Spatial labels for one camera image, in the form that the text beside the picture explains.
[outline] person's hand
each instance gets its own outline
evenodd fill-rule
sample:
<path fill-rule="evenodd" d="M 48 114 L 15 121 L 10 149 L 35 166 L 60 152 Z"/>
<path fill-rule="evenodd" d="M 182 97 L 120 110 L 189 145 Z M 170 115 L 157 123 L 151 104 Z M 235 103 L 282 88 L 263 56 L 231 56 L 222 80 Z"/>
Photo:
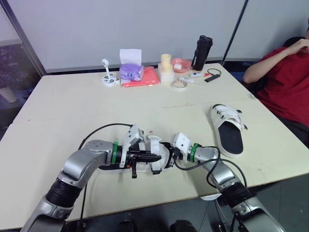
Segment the person's hand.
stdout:
<path fill-rule="evenodd" d="M 299 51 L 309 53 L 309 40 L 300 39 L 295 44 L 285 49 L 287 55 L 296 54 Z"/>

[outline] pink bowl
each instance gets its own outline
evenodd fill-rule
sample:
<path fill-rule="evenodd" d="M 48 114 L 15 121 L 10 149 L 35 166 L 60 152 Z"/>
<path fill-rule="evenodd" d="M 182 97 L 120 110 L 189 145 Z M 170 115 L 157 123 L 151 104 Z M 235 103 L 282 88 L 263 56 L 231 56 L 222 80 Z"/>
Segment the pink bowl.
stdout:
<path fill-rule="evenodd" d="M 188 61 L 186 59 L 181 59 L 181 58 L 174 58 L 170 61 L 170 63 L 171 65 L 173 65 L 173 68 L 174 68 L 174 64 L 180 64 L 182 66 L 182 69 L 174 69 L 174 71 L 178 73 L 184 73 L 188 71 L 191 67 L 191 61 Z"/>

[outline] person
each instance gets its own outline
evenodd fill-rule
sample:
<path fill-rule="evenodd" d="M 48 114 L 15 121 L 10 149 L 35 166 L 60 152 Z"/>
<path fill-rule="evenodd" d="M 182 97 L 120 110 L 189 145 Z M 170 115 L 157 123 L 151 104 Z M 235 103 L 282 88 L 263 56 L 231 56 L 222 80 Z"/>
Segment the person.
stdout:
<path fill-rule="evenodd" d="M 309 27 L 304 39 L 275 49 L 250 66 L 245 83 L 266 76 L 256 97 L 309 148 Z"/>

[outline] black chair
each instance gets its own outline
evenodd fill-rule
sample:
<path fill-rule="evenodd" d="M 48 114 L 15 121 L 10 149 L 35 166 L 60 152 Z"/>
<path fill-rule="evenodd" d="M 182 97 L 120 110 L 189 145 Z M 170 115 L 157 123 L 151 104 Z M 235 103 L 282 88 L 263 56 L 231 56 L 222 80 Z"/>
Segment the black chair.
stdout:
<path fill-rule="evenodd" d="M 295 44 L 298 40 L 300 39 L 304 39 L 305 37 L 300 37 L 300 36 L 296 36 L 296 37 L 292 37 L 290 39 L 288 39 L 287 41 L 285 41 L 285 43 L 283 44 L 283 47 L 289 47 L 293 44 Z M 246 89 L 248 89 L 253 95 L 255 95 L 259 90 L 263 89 L 265 87 L 267 83 L 267 77 L 263 76 L 261 79 L 259 79 L 256 82 L 253 83 L 245 83 L 245 82 L 241 82 L 241 84 L 243 86 L 245 86 Z"/>

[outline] black thermos bottle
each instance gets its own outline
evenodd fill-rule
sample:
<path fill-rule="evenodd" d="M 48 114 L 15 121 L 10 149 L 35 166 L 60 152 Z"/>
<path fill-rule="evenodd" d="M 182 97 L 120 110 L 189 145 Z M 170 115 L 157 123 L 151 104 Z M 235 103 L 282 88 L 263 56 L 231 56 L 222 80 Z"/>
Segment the black thermos bottle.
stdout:
<path fill-rule="evenodd" d="M 192 69 L 195 71 L 201 71 L 206 62 L 208 53 L 212 46 L 212 38 L 200 35 L 197 41 L 197 49 L 194 52 L 194 58 L 192 60 Z"/>

